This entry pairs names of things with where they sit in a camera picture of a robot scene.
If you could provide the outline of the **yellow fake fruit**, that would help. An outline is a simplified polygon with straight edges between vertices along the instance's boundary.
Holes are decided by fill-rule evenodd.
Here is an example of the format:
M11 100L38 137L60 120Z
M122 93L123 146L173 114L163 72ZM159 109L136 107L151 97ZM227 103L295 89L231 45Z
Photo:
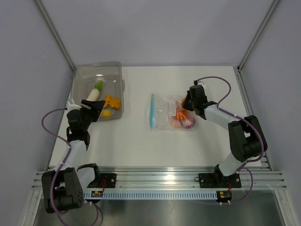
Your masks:
M111 116L111 111L107 109L103 109L101 111L101 117L108 117L108 116Z

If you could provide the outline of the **white fake radish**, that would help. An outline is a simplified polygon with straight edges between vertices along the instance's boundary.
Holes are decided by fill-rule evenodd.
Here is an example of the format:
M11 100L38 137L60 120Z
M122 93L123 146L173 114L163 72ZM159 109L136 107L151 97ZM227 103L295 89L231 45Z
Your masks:
M103 86L103 82L99 81L96 83L95 87L91 90L90 94L88 95L88 97L86 98L87 101L97 101L99 96L100 96L100 92L102 90L102 86Z

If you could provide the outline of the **golden fake pastry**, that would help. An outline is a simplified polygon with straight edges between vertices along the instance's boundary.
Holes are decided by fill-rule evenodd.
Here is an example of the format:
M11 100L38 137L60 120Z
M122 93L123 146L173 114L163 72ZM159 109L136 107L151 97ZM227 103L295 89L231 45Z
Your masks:
M104 108L107 107L119 109L121 107L121 100L116 97L111 97L109 94L105 96Z

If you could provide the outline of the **clear plastic container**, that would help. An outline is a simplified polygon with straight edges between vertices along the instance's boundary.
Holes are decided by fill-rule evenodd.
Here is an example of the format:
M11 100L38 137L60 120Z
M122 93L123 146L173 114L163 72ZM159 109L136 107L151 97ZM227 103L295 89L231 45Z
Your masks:
M120 119L124 111L125 82L120 62L80 65L74 73L71 98L81 101L105 101L99 121Z

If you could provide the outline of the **zip top bag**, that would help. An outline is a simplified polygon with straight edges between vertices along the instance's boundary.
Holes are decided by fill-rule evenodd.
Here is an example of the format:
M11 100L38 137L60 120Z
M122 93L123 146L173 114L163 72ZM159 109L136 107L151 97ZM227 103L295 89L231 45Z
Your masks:
M174 117L176 115L176 111L185 110L181 105L181 100L183 98L184 97L177 95L160 96L152 94L150 98L150 128L155 130L174 130L175 128L172 126L172 122L175 120ZM186 111L187 117L194 117L192 112L188 110Z

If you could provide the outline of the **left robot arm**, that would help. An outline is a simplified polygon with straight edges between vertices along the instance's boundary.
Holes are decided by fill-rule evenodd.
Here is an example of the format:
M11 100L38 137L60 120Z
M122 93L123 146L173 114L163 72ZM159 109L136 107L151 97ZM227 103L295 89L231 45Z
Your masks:
M65 153L57 166L42 174L42 190L47 213L63 212L81 208L83 189L97 187L102 179L94 163L80 165L90 144L88 128L96 122L105 105L105 101L82 100L82 105L67 105L68 127Z

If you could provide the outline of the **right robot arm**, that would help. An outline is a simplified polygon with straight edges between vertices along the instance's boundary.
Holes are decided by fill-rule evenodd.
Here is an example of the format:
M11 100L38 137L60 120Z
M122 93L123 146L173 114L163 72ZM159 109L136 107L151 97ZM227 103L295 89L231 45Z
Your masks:
M213 173L199 174L201 188L232 185L240 188L238 172L247 163L261 159L268 145L258 118L254 115L242 117L221 109L214 101L208 101L202 85L193 85L182 103L185 110L194 112L204 120L226 129L230 140L230 154L216 165Z

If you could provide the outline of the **peach fake egg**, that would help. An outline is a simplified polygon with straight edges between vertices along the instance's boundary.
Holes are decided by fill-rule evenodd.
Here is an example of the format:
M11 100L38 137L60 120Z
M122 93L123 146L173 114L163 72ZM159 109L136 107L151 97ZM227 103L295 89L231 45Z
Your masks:
M172 126L175 128L175 129L180 129L182 127L181 123L179 120L173 120L172 122Z

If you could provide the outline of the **left controller board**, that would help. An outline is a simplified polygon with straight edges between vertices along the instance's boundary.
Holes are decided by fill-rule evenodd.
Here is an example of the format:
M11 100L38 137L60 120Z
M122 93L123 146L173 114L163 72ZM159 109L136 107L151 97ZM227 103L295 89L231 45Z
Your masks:
M102 191L92 191L91 197L96 198L103 198L103 192Z

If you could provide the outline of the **controller board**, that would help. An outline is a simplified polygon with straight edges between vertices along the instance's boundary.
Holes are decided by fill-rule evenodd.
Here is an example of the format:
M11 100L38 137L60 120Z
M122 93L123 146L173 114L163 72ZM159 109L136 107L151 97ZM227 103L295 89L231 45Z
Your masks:
M102 191L92 191L91 197L96 198L103 198L103 192Z
M218 192L218 199L222 201L228 201L232 199L232 191L219 191Z

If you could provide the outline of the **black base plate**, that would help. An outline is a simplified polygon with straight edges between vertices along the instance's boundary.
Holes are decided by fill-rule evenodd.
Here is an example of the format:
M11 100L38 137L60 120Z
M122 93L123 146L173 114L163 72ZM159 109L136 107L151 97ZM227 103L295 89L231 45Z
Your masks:
M100 173L88 185L88 188L115 188L117 175L115 173Z
M216 178L214 173L199 173L198 180L200 188L241 188L239 174L233 174L228 177L221 176Z

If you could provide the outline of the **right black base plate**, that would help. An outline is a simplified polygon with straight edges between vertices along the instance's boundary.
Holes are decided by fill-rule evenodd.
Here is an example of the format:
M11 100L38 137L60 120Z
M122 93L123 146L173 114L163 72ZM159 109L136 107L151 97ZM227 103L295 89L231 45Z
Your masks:
M200 188L241 188L239 174L233 174L228 177L221 176L216 178L214 173L199 173L198 180Z

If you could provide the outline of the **left frame post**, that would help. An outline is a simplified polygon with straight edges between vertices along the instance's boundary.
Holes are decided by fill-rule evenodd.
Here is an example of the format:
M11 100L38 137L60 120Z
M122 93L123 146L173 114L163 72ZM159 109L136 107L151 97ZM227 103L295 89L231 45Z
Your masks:
M68 53L43 1L42 0L34 0L33 2L36 4L38 11L41 13L49 31L51 32L57 46L59 47L61 53L63 54L65 60L67 61L70 69L72 71L75 71L75 64L74 64L73 60L71 59L70 54Z

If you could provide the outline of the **frame post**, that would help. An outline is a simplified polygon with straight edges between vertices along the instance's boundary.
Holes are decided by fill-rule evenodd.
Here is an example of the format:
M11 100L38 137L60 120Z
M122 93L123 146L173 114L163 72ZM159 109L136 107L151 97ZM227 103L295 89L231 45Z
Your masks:
M264 31L268 27L270 20L272 19L275 11L277 10L278 6L280 5L281 0L273 0L271 5L269 6L267 12L265 13L262 21L260 22L259 27L257 28L255 35L251 39L251 42L244 53L240 63L237 66L237 70L239 73L242 72L244 66L246 65L248 59L250 58L252 52L255 50L257 43L259 42L261 36L263 35Z
M57 46L59 47L61 53L63 54L65 60L67 61L70 69L72 71L75 71L75 64L74 64L73 60L71 59L70 54L68 53L43 1L42 0L34 0L33 2L36 4L38 11L41 13L49 31L51 32Z

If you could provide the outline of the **right frame post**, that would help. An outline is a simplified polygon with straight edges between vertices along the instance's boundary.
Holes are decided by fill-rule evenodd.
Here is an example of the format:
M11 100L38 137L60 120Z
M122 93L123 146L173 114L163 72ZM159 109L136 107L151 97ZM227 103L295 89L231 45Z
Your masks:
M267 12L265 13L262 21L260 22L259 27L257 28L255 35L251 39L251 42L244 53L240 63L237 66L237 70L239 73L242 72L244 66L246 65L248 59L250 58L252 52L255 50L257 43L259 42L261 36L263 35L264 31L268 27L270 20L272 19L275 11L277 10L278 6L280 5L281 0L273 0L271 5L269 6Z

